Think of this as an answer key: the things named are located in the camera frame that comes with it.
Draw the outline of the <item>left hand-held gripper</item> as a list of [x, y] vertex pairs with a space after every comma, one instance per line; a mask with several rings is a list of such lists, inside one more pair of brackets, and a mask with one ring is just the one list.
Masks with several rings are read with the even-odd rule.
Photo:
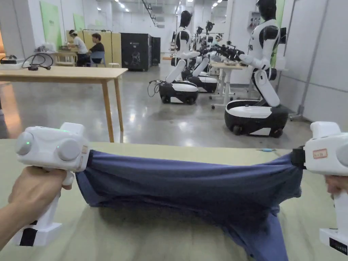
[[[42, 126], [28, 127], [19, 135], [16, 154], [20, 163], [47, 171], [65, 170], [64, 186], [71, 185], [74, 173], [85, 170], [90, 153], [85, 127], [65, 122], [59, 129]], [[60, 194], [47, 207], [43, 215], [15, 234], [18, 246], [45, 246], [59, 234], [62, 224], [53, 221]]]

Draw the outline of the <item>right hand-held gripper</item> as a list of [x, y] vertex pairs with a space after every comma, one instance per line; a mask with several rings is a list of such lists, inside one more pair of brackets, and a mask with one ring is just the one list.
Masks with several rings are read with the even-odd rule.
[[[348, 134], [335, 122], [317, 121], [310, 125], [313, 137], [304, 146], [292, 150], [292, 164], [302, 170], [324, 176], [348, 175]], [[334, 195], [336, 229], [320, 229], [320, 240], [333, 249], [348, 246], [348, 195]]]

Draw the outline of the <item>person's right hand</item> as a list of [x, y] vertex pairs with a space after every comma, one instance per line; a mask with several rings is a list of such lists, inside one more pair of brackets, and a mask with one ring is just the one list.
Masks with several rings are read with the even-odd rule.
[[348, 176], [325, 176], [325, 182], [332, 200], [341, 192], [348, 193]]

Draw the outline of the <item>person's left hand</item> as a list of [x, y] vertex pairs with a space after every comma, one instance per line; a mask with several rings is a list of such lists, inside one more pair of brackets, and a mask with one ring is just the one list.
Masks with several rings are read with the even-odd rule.
[[63, 170], [26, 167], [15, 181], [8, 202], [18, 206], [24, 214], [24, 223], [30, 224], [45, 212], [61, 189], [72, 188], [72, 185], [63, 185], [66, 177]]

